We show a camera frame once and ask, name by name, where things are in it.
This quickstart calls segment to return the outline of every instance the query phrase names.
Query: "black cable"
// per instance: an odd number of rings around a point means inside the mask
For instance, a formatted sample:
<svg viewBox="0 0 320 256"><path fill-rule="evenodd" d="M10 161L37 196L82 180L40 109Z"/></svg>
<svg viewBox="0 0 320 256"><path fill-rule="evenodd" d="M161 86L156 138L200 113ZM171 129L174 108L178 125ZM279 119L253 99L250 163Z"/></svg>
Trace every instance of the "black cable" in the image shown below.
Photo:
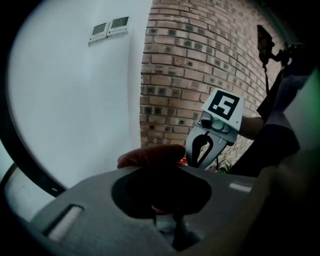
<svg viewBox="0 0 320 256"><path fill-rule="evenodd" d="M0 181L0 193L4 194L5 193L5 187L12 176L14 174L15 170L17 169L17 165L13 163L9 169L6 171L5 175L3 176L2 180Z"/></svg>
<svg viewBox="0 0 320 256"><path fill-rule="evenodd" d="M263 66L264 73L265 73L265 92L266 92L266 100L269 102L269 82L268 82L268 75L267 75L267 67Z"/></svg>
<svg viewBox="0 0 320 256"><path fill-rule="evenodd" d="M218 170L219 169L219 160L218 160L218 156L216 156L216 170Z"/></svg>

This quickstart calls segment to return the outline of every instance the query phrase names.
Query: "hand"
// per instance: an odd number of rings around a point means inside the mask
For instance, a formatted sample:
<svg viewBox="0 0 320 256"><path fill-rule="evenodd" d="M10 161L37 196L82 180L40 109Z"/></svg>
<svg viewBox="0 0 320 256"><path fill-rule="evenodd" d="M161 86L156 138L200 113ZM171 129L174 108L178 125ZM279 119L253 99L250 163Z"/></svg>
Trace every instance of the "hand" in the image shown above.
<svg viewBox="0 0 320 256"><path fill-rule="evenodd" d="M185 156L185 148L181 145L156 145L135 149L123 154L118 159L117 168L139 166L152 168L172 165Z"/></svg>

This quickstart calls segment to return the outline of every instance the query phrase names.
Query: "white wall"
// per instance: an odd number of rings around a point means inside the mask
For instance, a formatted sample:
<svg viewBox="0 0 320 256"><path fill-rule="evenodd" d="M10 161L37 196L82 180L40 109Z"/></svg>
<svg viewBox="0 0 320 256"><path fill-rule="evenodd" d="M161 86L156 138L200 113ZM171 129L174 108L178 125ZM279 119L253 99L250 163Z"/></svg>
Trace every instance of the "white wall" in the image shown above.
<svg viewBox="0 0 320 256"><path fill-rule="evenodd" d="M47 0L19 31L9 60L12 114L28 150L67 188L116 169L121 154L140 147L140 72L151 4ZM94 26L125 16L127 36L88 47ZM27 220L49 202L21 173L8 186L13 209Z"/></svg>

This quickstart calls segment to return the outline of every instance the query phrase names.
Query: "brick wall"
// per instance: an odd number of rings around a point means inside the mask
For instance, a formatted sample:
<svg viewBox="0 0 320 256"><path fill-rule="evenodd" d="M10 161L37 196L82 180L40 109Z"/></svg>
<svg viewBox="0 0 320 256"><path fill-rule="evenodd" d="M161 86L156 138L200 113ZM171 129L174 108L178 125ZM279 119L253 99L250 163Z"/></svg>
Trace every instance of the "brick wall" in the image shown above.
<svg viewBox="0 0 320 256"><path fill-rule="evenodd" d="M201 106L215 87L245 98L244 115L266 96L257 50L257 24L283 46L249 0L153 0L141 67L141 146L185 145ZM281 66L267 65L272 85ZM251 141L239 136L219 160L235 163Z"/></svg>

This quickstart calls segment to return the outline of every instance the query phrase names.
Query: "person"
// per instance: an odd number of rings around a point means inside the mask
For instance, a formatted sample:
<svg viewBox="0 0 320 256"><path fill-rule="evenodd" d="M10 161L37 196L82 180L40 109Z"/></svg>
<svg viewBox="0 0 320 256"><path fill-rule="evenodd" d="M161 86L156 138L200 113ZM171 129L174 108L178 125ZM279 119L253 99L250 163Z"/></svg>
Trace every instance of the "person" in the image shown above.
<svg viewBox="0 0 320 256"><path fill-rule="evenodd" d="M281 69L267 97L257 108L260 117L242 117L239 134L253 143L231 168L231 174L258 177L264 167L277 165L300 149L284 110L315 67L308 56L302 49Z"/></svg>

